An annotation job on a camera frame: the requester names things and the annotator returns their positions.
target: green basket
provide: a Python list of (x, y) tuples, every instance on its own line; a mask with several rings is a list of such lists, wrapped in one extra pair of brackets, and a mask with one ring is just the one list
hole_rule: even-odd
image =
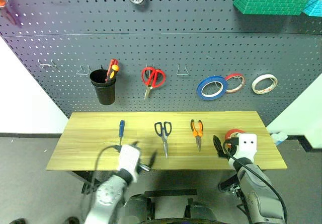
[(307, 0), (234, 0), (242, 14), (300, 15)]

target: blue screwdriver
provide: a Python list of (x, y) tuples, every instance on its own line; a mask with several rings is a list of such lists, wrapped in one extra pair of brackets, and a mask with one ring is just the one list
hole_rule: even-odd
[(121, 120), (120, 121), (120, 128), (119, 128), (120, 145), (122, 145), (122, 137), (123, 137), (123, 132), (124, 132), (124, 126), (125, 126), (125, 121)]

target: gray pegboard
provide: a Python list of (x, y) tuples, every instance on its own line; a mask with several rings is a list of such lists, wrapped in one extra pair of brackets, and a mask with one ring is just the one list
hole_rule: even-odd
[[(256, 110), (268, 124), (320, 74), (321, 40), (316, 35), (187, 33), (24, 36), (6, 39), (43, 89), (69, 116), (72, 111), (249, 111)], [(116, 101), (100, 105), (86, 70), (107, 67), (118, 56), (121, 70)], [(57, 69), (38, 66), (57, 65)], [(189, 76), (176, 75), (178, 63), (187, 64)], [(167, 80), (144, 101), (140, 72), (146, 65), (163, 69)], [(247, 85), (235, 94), (202, 101), (198, 84), (211, 75), (241, 72)], [(274, 91), (256, 95), (251, 82), (274, 74)]]
[(233, 0), (9, 0), (17, 21), (0, 23), (3, 36), (87, 33), (259, 32), (320, 34), (321, 19), (243, 15)]
[[(59, 108), (73, 111), (249, 111), (270, 123), (322, 72), (321, 19), (242, 15), (233, 0), (9, 0), (17, 25), (0, 18), (0, 32), (20, 61)], [(120, 60), (116, 100), (100, 105), (87, 65)], [(57, 69), (39, 67), (53, 62)], [(178, 63), (189, 76), (178, 77)], [(163, 87), (143, 100), (140, 72), (146, 65), (167, 74)], [(240, 92), (215, 101), (196, 95), (213, 74), (246, 76)], [(256, 95), (252, 81), (272, 73), (274, 91)]]

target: table top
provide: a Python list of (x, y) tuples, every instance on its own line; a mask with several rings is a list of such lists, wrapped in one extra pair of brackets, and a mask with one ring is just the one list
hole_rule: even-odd
[[(201, 152), (190, 128), (191, 119), (204, 125)], [(125, 120), (122, 144), (138, 140), (141, 160), (148, 164), (157, 150), (155, 170), (229, 170), (227, 159), (217, 156), (213, 135), (223, 142), (225, 134), (234, 128), (258, 137), (255, 164), (261, 169), (286, 169), (287, 166), (270, 138), (257, 112), (74, 112), (48, 163), (48, 170), (93, 170), (98, 153), (104, 147), (119, 143), (120, 120)], [(169, 121), (169, 158), (163, 142), (154, 131), (154, 123)], [(113, 148), (105, 151), (98, 170), (114, 170), (119, 154)]]

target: scissors blade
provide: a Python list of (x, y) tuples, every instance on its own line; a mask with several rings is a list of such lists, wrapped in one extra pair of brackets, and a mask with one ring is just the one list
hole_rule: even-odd
[(145, 94), (144, 94), (144, 99), (146, 99), (149, 96), (150, 90), (152, 89), (151, 86), (146, 86)]
[(163, 140), (163, 148), (165, 150), (166, 159), (167, 159), (168, 158), (168, 142), (167, 142), (167, 140)]
[(201, 137), (200, 136), (196, 137), (196, 143), (197, 143), (198, 150), (200, 152), (201, 151)]

